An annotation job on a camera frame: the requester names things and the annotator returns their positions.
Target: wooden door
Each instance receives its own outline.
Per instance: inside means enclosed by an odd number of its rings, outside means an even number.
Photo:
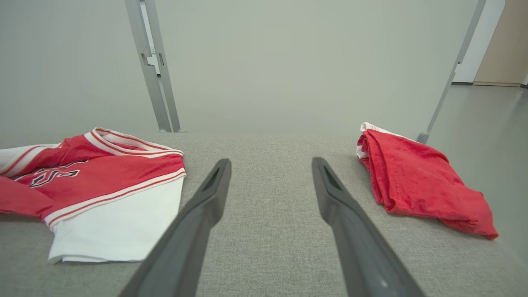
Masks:
[[[506,0],[475,85],[519,86],[528,74],[528,1]]]

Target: gray wall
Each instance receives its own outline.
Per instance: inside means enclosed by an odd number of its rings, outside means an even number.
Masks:
[[[182,128],[348,132],[368,121],[413,138],[476,4],[156,0]]]
[[[124,1],[0,2],[0,147],[158,130]]]

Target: red and white jersey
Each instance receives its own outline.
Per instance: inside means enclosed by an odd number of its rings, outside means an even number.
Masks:
[[[0,175],[0,212],[43,220],[55,233],[50,260],[138,261],[176,216],[185,168],[179,150],[97,127],[59,144],[0,150]],[[120,238],[134,224],[153,236]],[[83,240],[96,246],[70,248]],[[122,257],[137,241],[146,244]]]

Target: gray fabric surface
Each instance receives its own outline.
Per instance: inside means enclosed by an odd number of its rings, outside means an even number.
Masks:
[[[311,161],[324,157],[428,296],[523,296],[528,277],[500,239],[437,220],[390,215],[377,205],[354,135],[137,135],[183,150],[187,202],[218,159],[232,178],[212,232],[197,295],[344,295],[333,233],[319,215]],[[115,296],[138,263],[46,262],[53,234],[40,222],[0,215],[4,296]]]

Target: garment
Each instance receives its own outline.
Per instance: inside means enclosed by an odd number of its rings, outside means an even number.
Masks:
[[[466,187],[442,153],[369,123],[361,131],[356,154],[387,212],[438,218],[462,232],[498,237],[484,195]]]
[[[141,261],[175,218],[183,153],[96,127],[0,150],[0,211],[55,233],[49,261]]]

